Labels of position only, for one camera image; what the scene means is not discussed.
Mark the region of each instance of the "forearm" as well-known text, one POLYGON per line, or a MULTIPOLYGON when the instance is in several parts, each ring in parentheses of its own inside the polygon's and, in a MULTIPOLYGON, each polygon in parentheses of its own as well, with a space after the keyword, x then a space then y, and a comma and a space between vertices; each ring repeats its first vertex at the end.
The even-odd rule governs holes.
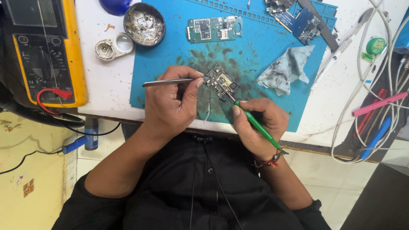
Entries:
POLYGON ((102 160, 85 180, 85 188, 95 196, 122 198, 136 187, 145 163, 170 138, 155 136, 144 124, 117 150, 102 160))
POLYGON ((292 171, 284 157, 277 161, 278 167, 263 166, 260 168, 261 178, 267 182, 271 192, 276 194, 291 210, 308 207, 312 198, 307 189, 292 171))

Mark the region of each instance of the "yellow multimeter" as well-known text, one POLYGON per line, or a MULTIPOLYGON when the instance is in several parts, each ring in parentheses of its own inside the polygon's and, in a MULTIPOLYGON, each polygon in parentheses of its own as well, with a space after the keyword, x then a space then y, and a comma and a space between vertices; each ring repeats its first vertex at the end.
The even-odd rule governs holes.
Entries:
POLYGON ((43 105, 87 104, 74 0, 3 0, 2 8, 2 29, 14 42, 30 101, 37 104, 42 89, 59 88, 73 96, 63 99, 45 92, 40 95, 43 105))

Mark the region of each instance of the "black shirt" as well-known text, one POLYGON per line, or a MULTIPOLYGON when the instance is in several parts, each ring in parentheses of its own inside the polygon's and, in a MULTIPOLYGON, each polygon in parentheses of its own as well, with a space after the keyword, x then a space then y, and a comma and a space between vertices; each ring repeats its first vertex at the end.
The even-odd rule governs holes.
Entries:
POLYGON ((125 198, 94 196, 84 187, 86 175, 81 177, 53 230, 189 229, 193 171, 194 230, 239 229, 215 173, 243 229, 330 229, 319 200, 291 211, 252 163, 241 142, 214 139, 204 144, 181 134, 147 162, 134 192, 125 198))

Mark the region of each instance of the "plug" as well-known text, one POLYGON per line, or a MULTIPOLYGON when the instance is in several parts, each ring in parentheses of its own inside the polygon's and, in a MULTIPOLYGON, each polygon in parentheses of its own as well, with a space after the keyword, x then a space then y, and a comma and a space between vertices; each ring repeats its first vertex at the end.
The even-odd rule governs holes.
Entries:
POLYGON ((68 91, 63 91, 60 89, 53 89, 53 93, 57 94, 58 96, 64 98, 64 99, 70 99, 72 97, 72 93, 68 91))

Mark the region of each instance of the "sticker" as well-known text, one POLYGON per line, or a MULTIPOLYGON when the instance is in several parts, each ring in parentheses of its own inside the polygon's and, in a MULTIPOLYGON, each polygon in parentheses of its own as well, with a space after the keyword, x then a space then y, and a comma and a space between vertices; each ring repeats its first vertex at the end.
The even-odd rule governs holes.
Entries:
POLYGON ((24 197, 34 191, 34 178, 23 186, 24 197))

